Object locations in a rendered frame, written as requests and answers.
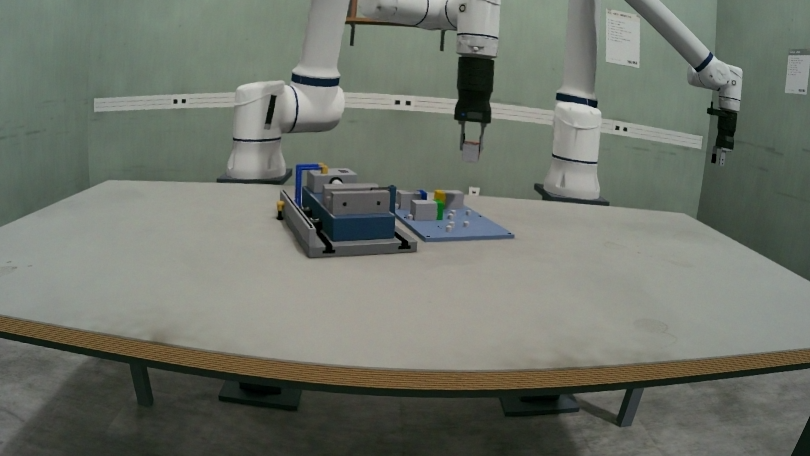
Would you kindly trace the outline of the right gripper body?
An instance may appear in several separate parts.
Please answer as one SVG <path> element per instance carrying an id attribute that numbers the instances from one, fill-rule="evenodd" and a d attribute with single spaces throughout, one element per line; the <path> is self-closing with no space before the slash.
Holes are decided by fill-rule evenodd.
<path id="1" fill-rule="evenodd" d="M 494 63 L 498 41 L 478 37 L 457 37 L 457 89 L 454 120 L 491 123 L 490 96 L 493 92 Z M 489 57 L 490 56 L 490 57 Z"/>

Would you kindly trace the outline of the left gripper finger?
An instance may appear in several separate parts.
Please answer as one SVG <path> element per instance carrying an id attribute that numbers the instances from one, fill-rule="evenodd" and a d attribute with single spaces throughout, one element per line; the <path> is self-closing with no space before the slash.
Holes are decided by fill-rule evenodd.
<path id="1" fill-rule="evenodd" d="M 731 149 L 721 148 L 721 154 L 720 154 L 720 159 L 719 159 L 719 165 L 720 166 L 724 166 L 726 151 L 732 152 Z"/>
<path id="2" fill-rule="evenodd" d="M 712 145 L 712 154 L 710 163 L 716 164 L 717 149 L 721 149 L 721 147 Z"/>

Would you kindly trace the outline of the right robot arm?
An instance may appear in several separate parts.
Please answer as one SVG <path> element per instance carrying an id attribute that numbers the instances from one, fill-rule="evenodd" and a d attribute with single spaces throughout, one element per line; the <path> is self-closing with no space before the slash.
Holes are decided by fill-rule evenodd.
<path id="1" fill-rule="evenodd" d="M 292 70 L 290 85 L 266 81 L 236 89 L 227 176 L 283 176 L 286 164 L 281 134 L 317 133 L 337 126 L 345 105 L 337 62 L 349 1 L 311 0 L 300 60 Z M 500 0 L 358 0 L 368 19 L 432 31 L 457 29 L 457 37 L 496 41 L 500 4 Z"/>

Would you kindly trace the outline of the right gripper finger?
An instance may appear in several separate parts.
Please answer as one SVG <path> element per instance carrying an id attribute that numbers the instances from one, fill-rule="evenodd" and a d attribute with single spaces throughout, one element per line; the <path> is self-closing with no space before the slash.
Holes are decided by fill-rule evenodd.
<path id="1" fill-rule="evenodd" d="M 483 152 L 484 130 L 485 130 L 486 125 L 487 124 L 485 124 L 485 123 L 480 123 L 480 126 L 481 126 L 481 136 L 480 136 L 480 140 L 479 140 L 479 152 L 480 153 Z"/>
<path id="2" fill-rule="evenodd" d="M 458 124 L 464 124 L 461 125 L 460 150 L 463 150 L 463 143 L 465 142 L 465 123 L 466 121 L 458 121 Z"/>

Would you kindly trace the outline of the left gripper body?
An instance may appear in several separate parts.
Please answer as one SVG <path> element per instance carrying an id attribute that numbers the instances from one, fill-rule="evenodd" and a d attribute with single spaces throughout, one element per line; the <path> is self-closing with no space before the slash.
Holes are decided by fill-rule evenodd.
<path id="1" fill-rule="evenodd" d="M 718 116 L 718 135 L 716 137 L 715 146 L 723 147 L 733 150 L 734 148 L 734 133 L 736 132 L 737 112 L 740 109 L 740 102 L 729 99 L 718 99 L 718 108 L 707 108 L 707 114 Z"/>

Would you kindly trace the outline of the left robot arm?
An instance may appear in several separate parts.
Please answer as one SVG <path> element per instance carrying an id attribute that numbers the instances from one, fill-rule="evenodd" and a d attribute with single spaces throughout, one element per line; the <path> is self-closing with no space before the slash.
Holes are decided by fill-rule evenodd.
<path id="1" fill-rule="evenodd" d="M 690 85 L 740 102 L 740 68 L 718 61 L 659 0 L 625 1 L 689 63 Z M 569 0 L 563 78 L 552 122 L 552 162 L 543 186 L 565 197 L 597 199 L 600 194 L 597 160 L 602 119 L 594 92 L 600 13 L 601 0 Z"/>

